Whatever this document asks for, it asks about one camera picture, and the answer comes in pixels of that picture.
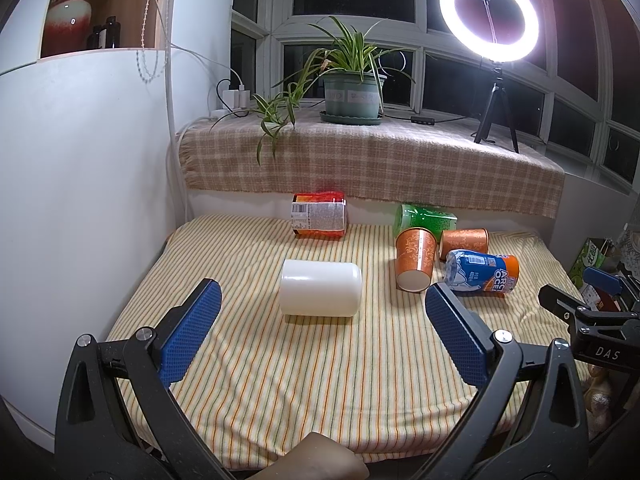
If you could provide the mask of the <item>white plastic cup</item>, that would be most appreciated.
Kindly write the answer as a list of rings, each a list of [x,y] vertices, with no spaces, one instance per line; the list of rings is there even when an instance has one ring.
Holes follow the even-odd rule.
[[[283,315],[352,318],[360,308],[362,273],[351,262],[286,259],[279,304]]]

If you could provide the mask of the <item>blue orange drink cup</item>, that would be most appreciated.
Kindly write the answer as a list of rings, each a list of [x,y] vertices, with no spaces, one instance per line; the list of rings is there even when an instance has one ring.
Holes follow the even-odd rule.
[[[520,276],[514,255],[489,255],[467,249],[452,250],[446,259],[445,283],[454,292],[512,292]]]

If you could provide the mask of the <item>orange paper cup rear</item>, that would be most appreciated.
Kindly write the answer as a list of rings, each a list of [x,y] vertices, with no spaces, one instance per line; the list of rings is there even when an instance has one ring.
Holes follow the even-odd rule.
[[[488,247],[489,234],[485,229],[445,230],[439,241],[439,260],[445,261],[448,254],[457,249],[486,254]]]

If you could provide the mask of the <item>orange paper cup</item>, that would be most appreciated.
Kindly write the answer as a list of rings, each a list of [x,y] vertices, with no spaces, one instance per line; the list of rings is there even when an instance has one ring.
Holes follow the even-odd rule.
[[[436,240],[427,229],[410,228],[396,237],[396,283],[405,292],[423,292],[431,285]]]
[[[486,254],[488,247],[489,234],[485,229],[445,230],[439,241],[439,260],[445,261],[448,254],[457,249]]]

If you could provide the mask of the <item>green plastic cup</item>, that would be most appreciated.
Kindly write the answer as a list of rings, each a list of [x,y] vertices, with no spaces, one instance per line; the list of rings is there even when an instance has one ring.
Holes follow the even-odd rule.
[[[438,242],[442,232],[457,229],[458,217],[451,212],[431,207],[401,204],[395,214],[394,237],[405,230],[420,228],[430,231]]]

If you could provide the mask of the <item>orange paper cup front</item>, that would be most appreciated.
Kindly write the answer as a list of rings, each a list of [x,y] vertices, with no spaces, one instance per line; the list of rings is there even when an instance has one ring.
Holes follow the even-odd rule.
[[[396,237],[396,283],[405,292],[423,292],[431,285],[436,240],[427,229],[410,228]]]

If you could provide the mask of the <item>green cardboard box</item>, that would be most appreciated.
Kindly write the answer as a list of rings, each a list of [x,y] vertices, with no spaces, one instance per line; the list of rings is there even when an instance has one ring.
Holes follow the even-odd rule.
[[[620,262],[620,255],[614,242],[610,238],[589,237],[582,245],[576,257],[568,277],[579,290],[582,300],[589,307],[599,310],[604,306],[602,292],[584,281],[584,271],[587,268],[595,268],[608,274],[615,274]]]

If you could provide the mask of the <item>striped yellow table cloth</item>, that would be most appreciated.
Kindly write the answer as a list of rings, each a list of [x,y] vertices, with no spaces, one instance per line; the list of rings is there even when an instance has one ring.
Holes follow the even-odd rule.
[[[394,244],[389,226],[353,224],[340,240],[312,240],[284,220],[203,216],[171,234],[110,336],[157,324],[211,278],[222,290],[220,315],[171,391],[226,468],[264,468],[311,432],[368,463],[421,455],[447,437],[474,389],[440,342],[423,296],[397,288]],[[356,315],[283,315],[288,259],[359,266]]]

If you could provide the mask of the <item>brown plaid sill cloth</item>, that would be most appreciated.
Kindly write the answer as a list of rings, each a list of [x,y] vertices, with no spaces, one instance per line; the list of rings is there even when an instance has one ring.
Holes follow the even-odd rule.
[[[242,193],[342,192],[376,202],[506,211],[554,218],[564,170],[522,145],[476,144],[464,125],[421,127],[322,122],[306,108],[275,139],[255,116],[199,122],[179,159],[191,190]]]

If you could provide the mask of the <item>beige rounded object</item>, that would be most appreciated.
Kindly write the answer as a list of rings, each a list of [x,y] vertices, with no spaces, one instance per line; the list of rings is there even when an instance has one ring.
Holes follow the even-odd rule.
[[[363,460],[328,437],[311,432],[285,456],[252,476],[252,479],[335,479],[370,477]]]

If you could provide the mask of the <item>white cabinet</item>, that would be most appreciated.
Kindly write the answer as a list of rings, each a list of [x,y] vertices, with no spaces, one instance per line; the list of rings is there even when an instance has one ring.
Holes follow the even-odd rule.
[[[170,50],[40,58],[49,0],[1,32],[1,404],[50,450],[70,350],[104,337],[183,220],[170,140],[216,107],[232,0],[157,0]]]

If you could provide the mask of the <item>potted spider plant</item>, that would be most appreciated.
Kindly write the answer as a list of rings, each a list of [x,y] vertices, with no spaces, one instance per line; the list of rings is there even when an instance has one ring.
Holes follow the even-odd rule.
[[[272,96],[255,93],[247,114],[257,119],[258,137],[255,159],[262,164],[262,153],[270,149],[276,157],[281,141],[298,130],[298,112],[303,99],[316,84],[323,86],[323,115],[340,125],[377,125],[385,114],[384,87],[390,73],[408,80],[411,75],[398,68],[387,68],[382,58],[400,52],[386,47],[371,35],[382,18],[361,28],[336,15],[311,22],[323,41],[307,54],[302,67],[282,78]]]

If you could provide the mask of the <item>white power strip chargers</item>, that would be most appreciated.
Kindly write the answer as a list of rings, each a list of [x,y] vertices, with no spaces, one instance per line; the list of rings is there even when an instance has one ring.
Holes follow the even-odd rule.
[[[248,93],[245,90],[215,89],[217,103],[220,107],[210,110],[209,116],[223,118],[224,116],[246,117],[248,110]]]

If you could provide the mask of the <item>dark bottle on shelf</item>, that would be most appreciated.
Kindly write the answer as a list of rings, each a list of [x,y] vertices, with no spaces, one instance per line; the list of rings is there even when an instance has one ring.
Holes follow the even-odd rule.
[[[120,46],[120,23],[115,15],[109,16],[103,25],[93,27],[87,39],[88,50],[115,49]]]

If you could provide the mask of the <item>red white ceramic vase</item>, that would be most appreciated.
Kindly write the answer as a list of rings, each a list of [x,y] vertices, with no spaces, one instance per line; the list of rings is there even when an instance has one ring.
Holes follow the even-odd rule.
[[[84,50],[91,28],[92,7],[88,0],[50,0],[44,21],[41,55]]]

